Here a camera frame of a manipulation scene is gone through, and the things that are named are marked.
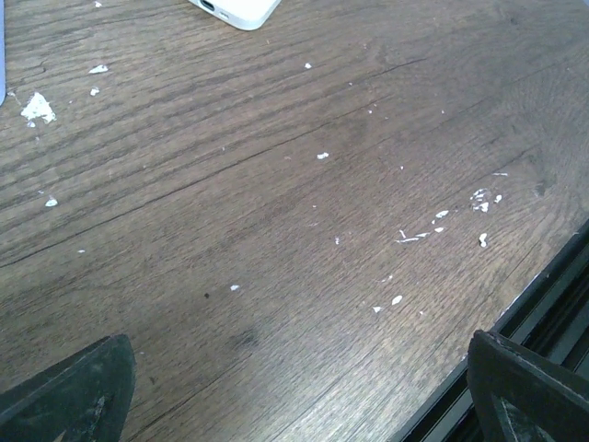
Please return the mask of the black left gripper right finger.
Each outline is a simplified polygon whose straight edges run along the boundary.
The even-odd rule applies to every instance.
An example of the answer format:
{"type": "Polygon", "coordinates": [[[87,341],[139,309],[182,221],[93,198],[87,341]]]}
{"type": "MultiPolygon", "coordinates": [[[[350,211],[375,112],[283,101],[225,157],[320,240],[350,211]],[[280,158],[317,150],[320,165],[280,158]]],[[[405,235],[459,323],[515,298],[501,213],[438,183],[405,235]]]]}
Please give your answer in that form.
{"type": "Polygon", "coordinates": [[[588,380],[498,333],[474,333],[467,379],[487,441],[588,439],[588,380]]]}

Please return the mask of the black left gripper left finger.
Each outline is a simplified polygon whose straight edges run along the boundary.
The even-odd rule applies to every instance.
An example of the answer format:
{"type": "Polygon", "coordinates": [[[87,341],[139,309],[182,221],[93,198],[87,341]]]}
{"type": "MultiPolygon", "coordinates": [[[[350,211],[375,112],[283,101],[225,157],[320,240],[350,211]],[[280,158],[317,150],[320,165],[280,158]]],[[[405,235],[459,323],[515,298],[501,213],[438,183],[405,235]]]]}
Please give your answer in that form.
{"type": "Polygon", "coordinates": [[[127,335],[101,338],[1,394],[1,439],[118,441],[135,368],[127,335]]]}

